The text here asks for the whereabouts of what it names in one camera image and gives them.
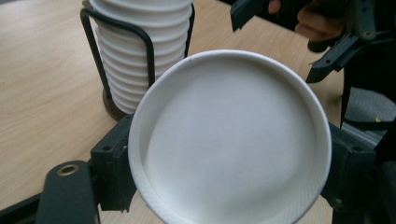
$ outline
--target person's hand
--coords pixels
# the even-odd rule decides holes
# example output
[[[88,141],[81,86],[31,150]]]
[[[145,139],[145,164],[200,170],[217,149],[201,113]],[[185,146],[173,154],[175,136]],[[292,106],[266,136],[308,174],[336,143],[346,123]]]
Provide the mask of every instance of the person's hand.
[[[314,0],[302,8],[297,15],[299,23],[295,27],[296,33],[315,42],[337,37],[344,29],[344,21],[342,19],[333,19],[321,15],[318,12],[319,5],[320,0]],[[280,7],[280,0],[270,0],[268,12],[277,13]]]

